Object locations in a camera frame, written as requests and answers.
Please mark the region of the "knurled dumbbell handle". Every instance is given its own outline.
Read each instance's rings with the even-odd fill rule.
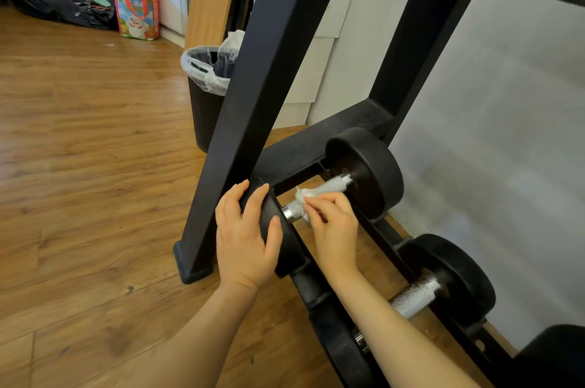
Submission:
[[[344,173],[327,180],[324,184],[316,187],[314,191],[316,195],[324,194],[326,192],[345,192],[347,187],[352,183],[352,176]],[[287,218],[289,223],[296,222],[303,217],[301,204],[296,200],[293,200],[288,205],[283,206],[282,213]]]
[[[422,276],[408,288],[400,291],[392,297],[389,303],[401,314],[401,316],[410,319],[414,317],[415,314],[419,313],[424,307],[430,305],[431,302],[435,300],[437,293],[440,290],[441,283],[435,276]],[[362,333],[357,333],[355,339],[363,352],[368,351],[369,347],[367,346]]]

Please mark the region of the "wooden floor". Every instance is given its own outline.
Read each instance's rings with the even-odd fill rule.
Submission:
[[[205,160],[180,53],[0,8],[2,388],[117,386],[217,288],[217,271],[182,285],[172,256]],[[384,297],[406,285],[364,232],[358,259]],[[488,386],[430,311],[413,323]],[[289,279],[260,293],[219,386],[340,386]]]

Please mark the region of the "dumbbell rack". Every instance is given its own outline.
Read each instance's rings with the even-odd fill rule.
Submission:
[[[470,1],[408,0],[369,97],[263,149],[329,0],[256,0],[183,236],[174,247],[181,280],[192,283],[211,274],[214,209],[232,184],[254,177],[270,183],[274,199],[315,175],[327,179],[325,143],[350,127],[365,128],[389,145]],[[563,1],[585,5],[585,0]],[[366,232],[414,281],[418,276],[397,251],[399,234],[386,221],[372,222],[355,210]],[[341,352],[339,344],[353,341],[348,331],[354,325],[296,236],[306,260],[291,278],[340,380],[347,387],[384,386],[371,355],[355,346]],[[493,384],[501,386],[501,369],[510,357],[482,322],[464,330],[439,304],[431,308]]]

